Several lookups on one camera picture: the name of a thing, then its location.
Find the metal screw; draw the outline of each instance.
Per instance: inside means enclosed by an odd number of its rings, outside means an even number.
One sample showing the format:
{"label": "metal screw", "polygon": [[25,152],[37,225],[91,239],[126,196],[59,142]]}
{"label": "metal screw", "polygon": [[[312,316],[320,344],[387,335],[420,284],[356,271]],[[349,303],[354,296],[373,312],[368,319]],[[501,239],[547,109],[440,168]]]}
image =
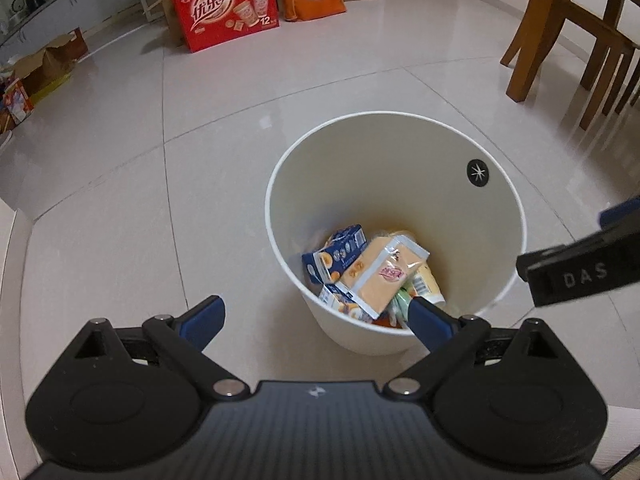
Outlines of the metal screw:
{"label": "metal screw", "polygon": [[389,389],[398,395],[411,395],[420,389],[420,383],[409,377],[398,377],[389,381]]}
{"label": "metal screw", "polygon": [[235,397],[244,392],[245,386],[238,379],[222,379],[213,385],[213,391],[225,397]]}

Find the black circular sticker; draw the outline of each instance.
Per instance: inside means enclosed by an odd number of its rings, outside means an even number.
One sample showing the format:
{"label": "black circular sticker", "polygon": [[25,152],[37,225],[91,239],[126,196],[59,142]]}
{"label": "black circular sticker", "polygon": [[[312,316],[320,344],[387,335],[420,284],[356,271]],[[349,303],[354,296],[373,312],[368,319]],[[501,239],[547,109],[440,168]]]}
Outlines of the black circular sticker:
{"label": "black circular sticker", "polygon": [[486,186],[489,182],[489,168],[482,160],[475,158],[466,165],[466,177],[474,186]]}

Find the bucket rim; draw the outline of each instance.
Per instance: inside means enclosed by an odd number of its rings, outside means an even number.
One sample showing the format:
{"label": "bucket rim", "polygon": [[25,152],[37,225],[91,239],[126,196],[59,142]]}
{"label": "bucket rim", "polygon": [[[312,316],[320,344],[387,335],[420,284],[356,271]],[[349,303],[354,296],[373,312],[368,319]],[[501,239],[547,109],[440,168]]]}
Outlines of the bucket rim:
{"label": "bucket rim", "polygon": [[[504,168],[498,163],[497,160],[495,160],[494,156],[491,153],[489,153],[486,149],[484,149],[480,144],[478,144],[475,140],[473,140],[471,137],[469,137],[468,135],[466,135],[466,134],[460,132],[459,130],[455,129],[453,126],[449,126],[448,124],[445,124],[445,123],[443,123],[441,121],[438,121],[436,119],[431,119],[431,118],[424,117],[424,116],[418,115],[418,114],[412,114],[412,113],[408,113],[408,112],[397,112],[397,111],[392,111],[392,110],[370,110],[370,111],[367,111],[367,112],[354,112],[352,114],[346,114],[346,115],[343,115],[343,116],[336,117],[336,118],[330,119],[328,121],[325,121],[324,123],[322,123],[322,124],[316,126],[315,128],[309,130],[306,134],[301,136],[291,146],[289,146],[287,151],[285,151],[283,153],[283,155],[280,157],[280,160],[278,161],[278,163],[273,168],[273,171],[271,172],[271,177],[269,178],[269,183],[267,185],[267,191],[266,191],[266,194],[265,194],[265,197],[264,197],[264,222],[265,222],[265,226],[266,226],[266,229],[267,229],[267,236],[269,238],[269,244],[271,245],[271,250],[275,254],[276,259],[277,259],[278,263],[280,264],[280,267],[282,268],[284,273],[287,275],[289,280],[296,286],[296,288],[300,291],[302,296],[307,301],[311,301],[312,303],[314,303],[317,306],[319,306],[322,309],[324,309],[326,312],[331,313],[332,316],[335,316],[335,317],[337,317],[338,319],[340,319],[340,320],[342,320],[344,322],[351,323],[354,327],[361,328],[363,330],[367,330],[367,331],[370,331],[370,332],[377,332],[377,333],[380,333],[380,334],[391,335],[391,336],[396,336],[396,337],[415,337],[414,333],[409,329],[404,329],[404,328],[386,328],[384,326],[378,326],[378,325],[374,325],[374,324],[363,323],[361,321],[357,321],[355,319],[352,319],[349,316],[345,316],[344,314],[338,312],[337,310],[329,308],[327,305],[322,303],[318,299],[317,296],[313,295],[311,293],[311,291],[306,287],[306,285],[303,282],[301,282],[298,279],[298,277],[292,272],[292,270],[289,268],[289,265],[287,265],[286,261],[282,257],[282,254],[280,253],[280,249],[278,248],[276,240],[273,237],[273,229],[271,227],[271,193],[273,191],[273,184],[275,183],[276,178],[278,176],[278,173],[280,172],[280,168],[284,165],[284,162],[287,160],[287,158],[289,158],[289,155],[300,144],[302,144],[302,142],[304,142],[306,139],[308,139],[310,136],[312,136],[314,133],[318,132],[319,130],[322,130],[325,127],[330,126],[331,124],[337,123],[339,121],[343,121],[343,120],[346,120],[346,119],[351,119],[351,118],[359,117],[359,116],[368,116],[368,115],[396,115],[396,116],[411,117],[411,118],[414,118],[414,119],[422,119],[424,121],[427,121],[427,122],[430,122],[430,123],[433,123],[433,124],[437,124],[438,126],[443,126],[447,130],[450,130],[453,133],[456,133],[460,137],[463,137],[464,139],[466,139],[469,142],[471,142],[487,158],[489,158],[489,160],[492,161],[492,163],[495,165],[496,168],[498,168],[498,170],[500,171],[500,173],[504,177],[505,181],[507,182],[508,186],[511,189],[511,192],[513,193],[513,195],[514,195],[514,197],[516,199],[516,204],[518,206],[518,211],[520,213],[520,227],[521,227],[521,231],[522,231],[522,241],[521,241],[521,244],[520,244],[520,254],[524,253],[526,251],[526,249],[527,249],[527,219],[526,219],[526,216],[525,216],[525,213],[524,213],[524,208],[522,206],[522,200],[520,199],[520,195],[518,194],[518,191],[516,190],[516,187],[513,185],[513,182],[509,178],[509,175],[506,173],[506,171],[504,171]],[[500,301],[502,298],[505,297],[505,295],[508,293],[508,291],[513,286],[513,283],[515,282],[517,277],[518,277],[518,273],[516,271],[515,262],[514,262],[513,263],[513,272],[511,274],[511,277],[509,278],[508,282],[504,285],[502,290],[498,293],[498,295],[491,302],[489,302],[487,305],[485,305],[484,307],[480,308],[478,310],[478,312],[476,312],[476,315],[480,316],[482,314],[488,313],[492,309],[492,307],[495,305],[495,303],[497,303],[498,301]]]}

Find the pink logo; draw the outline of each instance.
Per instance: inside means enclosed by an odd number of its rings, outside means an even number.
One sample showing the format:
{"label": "pink logo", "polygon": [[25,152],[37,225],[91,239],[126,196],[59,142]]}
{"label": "pink logo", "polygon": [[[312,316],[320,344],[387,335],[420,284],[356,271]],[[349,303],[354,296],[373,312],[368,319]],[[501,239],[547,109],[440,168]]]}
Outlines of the pink logo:
{"label": "pink logo", "polygon": [[191,30],[201,23],[213,23],[221,20],[233,7],[234,0],[193,0]]}
{"label": "pink logo", "polygon": [[388,282],[398,282],[402,278],[404,278],[404,271],[400,267],[396,266],[386,266],[382,267],[378,272],[380,276],[382,276]]}

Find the black ribbed surface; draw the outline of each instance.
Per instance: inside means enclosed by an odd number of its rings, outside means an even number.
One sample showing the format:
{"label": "black ribbed surface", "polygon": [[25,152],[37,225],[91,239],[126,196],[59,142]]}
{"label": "black ribbed surface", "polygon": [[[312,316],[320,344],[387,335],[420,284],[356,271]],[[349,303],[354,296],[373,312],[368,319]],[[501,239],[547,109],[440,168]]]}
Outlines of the black ribbed surface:
{"label": "black ribbed surface", "polygon": [[[318,388],[324,390],[316,397]],[[121,472],[47,463],[33,480],[597,479],[589,466],[525,475],[473,462],[452,449],[416,404],[391,402],[372,383],[262,383],[243,402],[218,404],[187,444]]]}

